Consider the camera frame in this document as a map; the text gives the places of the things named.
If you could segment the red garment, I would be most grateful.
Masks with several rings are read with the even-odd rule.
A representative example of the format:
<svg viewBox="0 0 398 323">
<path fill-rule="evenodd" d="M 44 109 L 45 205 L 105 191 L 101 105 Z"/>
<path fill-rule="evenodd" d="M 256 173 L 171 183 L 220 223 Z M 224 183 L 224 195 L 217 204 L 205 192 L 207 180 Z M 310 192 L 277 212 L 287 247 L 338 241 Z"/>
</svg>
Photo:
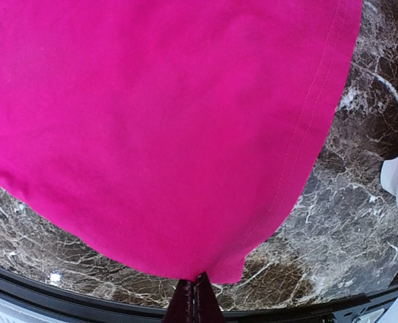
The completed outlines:
<svg viewBox="0 0 398 323">
<path fill-rule="evenodd" d="M 240 280 L 341 98 L 361 1 L 0 1 L 0 186 L 150 275 Z"/>
</svg>

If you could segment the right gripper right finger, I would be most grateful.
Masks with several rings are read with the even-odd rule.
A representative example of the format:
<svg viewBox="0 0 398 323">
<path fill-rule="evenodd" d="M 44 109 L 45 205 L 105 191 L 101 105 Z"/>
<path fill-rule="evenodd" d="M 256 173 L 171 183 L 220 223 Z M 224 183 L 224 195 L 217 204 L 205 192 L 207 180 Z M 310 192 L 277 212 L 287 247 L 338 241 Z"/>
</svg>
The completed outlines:
<svg viewBox="0 0 398 323">
<path fill-rule="evenodd" d="M 194 285 L 194 322 L 225 323 L 225 318 L 206 273 L 202 273 Z"/>
</svg>

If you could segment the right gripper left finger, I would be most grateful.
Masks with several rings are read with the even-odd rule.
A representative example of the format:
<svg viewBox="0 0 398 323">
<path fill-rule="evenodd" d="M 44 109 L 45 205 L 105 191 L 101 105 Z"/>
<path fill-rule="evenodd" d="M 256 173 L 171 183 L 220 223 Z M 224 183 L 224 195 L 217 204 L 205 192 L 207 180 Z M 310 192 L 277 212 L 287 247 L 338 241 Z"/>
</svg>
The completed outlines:
<svg viewBox="0 0 398 323">
<path fill-rule="evenodd" d="M 179 280 L 163 323 L 192 323 L 194 321 L 194 284 Z"/>
</svg>

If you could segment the black front rail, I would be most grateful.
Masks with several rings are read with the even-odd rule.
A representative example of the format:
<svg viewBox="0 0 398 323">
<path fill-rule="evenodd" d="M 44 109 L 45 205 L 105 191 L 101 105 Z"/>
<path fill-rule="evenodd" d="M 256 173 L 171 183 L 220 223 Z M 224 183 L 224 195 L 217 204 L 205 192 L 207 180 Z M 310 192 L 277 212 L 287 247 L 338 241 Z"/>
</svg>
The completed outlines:
<svg viewBox="0 0 398 323">
<path fill-rule="evenodd" d="M 397 298 L 398 274 L 374 293 L 292 308 L 221 312 L 225 322 L 378 322 Z M 166 311 L 80 295 L 0 268 L 0 322 L 163 322 Z"/>
</svg>

